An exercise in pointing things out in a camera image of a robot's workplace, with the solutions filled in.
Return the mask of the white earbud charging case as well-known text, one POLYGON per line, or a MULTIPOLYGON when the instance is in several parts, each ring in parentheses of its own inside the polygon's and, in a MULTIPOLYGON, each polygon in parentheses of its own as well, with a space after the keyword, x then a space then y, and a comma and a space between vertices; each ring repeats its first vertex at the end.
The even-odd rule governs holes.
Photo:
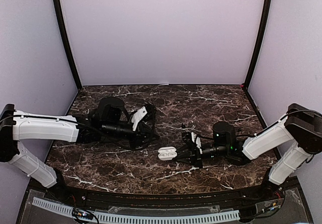
POLYGON ((177 149, 173 146, 161 147, 157 152, 161 161, 170 161, 177 156, 177 149))

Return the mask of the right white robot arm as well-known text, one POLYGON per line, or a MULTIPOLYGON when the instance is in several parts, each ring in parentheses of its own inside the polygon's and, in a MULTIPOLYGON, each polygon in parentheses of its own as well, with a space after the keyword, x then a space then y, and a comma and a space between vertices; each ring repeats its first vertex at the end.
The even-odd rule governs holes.
POLYGON ((203 138, 193 132, 184 132, 184 146, 176 150, 175 161, 203 167, 203 159, 224 156, 230 163, 243 166, 260 155, 286 142, 292 142, 281 159, 268 171, 268 181, 257 189, 257 197, 267 201, 276 193, 276 186, 303 163, 309 163, 321 153, 321 113, 291 104, 287 112, 270 126, 253 135, 243 134, 238 140, 235 128, 224 121, 212 126, 213 137, 203 144, 203 138))

